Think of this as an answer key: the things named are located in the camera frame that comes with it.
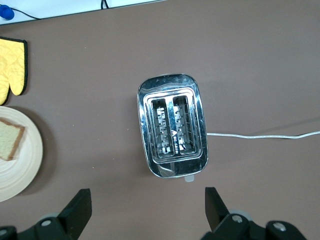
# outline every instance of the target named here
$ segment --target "slice of bread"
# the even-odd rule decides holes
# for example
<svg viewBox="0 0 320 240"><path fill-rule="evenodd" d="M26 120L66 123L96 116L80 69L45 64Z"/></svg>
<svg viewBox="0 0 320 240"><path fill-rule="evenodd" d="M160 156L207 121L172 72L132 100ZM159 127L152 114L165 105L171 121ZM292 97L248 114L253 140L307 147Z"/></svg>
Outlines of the slice of bread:
<svg viewBox="0 0 320 240"><path fill-rule="evenodd" d="M5 161L14 159L24 131L24 126L0 118L0 159Z"/></svg>

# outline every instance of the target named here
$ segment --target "table surface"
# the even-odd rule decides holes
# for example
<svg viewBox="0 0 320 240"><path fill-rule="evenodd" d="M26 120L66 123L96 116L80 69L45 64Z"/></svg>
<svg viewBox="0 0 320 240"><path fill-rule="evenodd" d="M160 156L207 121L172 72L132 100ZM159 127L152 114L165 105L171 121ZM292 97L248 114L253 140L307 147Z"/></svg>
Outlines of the table surface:
<svg viewBox="0 0 320 240"><path fill-rule="evenodd" d="M299 135L320 130L320 4L309 0L170 0L0 26L28 42L29 78L6 106L38 126L34 181L0 203L0 225L23 231L90 188L80 239L200 239L205 187L265 226L320 235L320 136L208 136L207 167L187 183L148 169L137 90L186 73L198 82L209 133Z"/></svg>

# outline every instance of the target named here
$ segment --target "yellow oven mitt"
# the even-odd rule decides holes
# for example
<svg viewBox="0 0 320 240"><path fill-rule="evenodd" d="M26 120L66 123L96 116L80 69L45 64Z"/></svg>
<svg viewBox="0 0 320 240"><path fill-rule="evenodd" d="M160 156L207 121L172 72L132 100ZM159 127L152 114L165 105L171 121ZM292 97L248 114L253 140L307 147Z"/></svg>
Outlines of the yellow oven mitt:
<svg viewBox="0 0 320 240"><path fill-rule="evenodd" d="M26 89L27 78L27 42L0 36L0 105L8 100L10 89L14 95L21 95Z"/></svg>

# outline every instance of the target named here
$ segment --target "blue object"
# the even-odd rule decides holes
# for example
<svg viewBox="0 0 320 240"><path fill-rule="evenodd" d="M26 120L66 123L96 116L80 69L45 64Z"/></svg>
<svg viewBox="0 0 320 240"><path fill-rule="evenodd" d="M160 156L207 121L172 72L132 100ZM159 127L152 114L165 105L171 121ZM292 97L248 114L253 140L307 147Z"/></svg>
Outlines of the blue object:
<svg viewBox="0 0 320 240"><path fill-rule="evenodd" d="M3 17L6 20L11 20L15 16L14 11L7 5L0 6L0 17Z"/></svg>

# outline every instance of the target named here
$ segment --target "round plate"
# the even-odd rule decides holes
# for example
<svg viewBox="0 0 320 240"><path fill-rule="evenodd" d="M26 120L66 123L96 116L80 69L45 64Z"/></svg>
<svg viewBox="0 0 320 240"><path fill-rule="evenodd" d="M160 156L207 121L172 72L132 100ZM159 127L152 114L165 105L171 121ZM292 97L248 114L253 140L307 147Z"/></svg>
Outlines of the round plate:
<svg viewBox="0 0 320 240"><path fill-rule="evenodd" d="M11 161L0 158L0 202L24 190L35 178L44 147L36 125L22 112L0 106L0 118L24 126L24 133Z"/></svg>

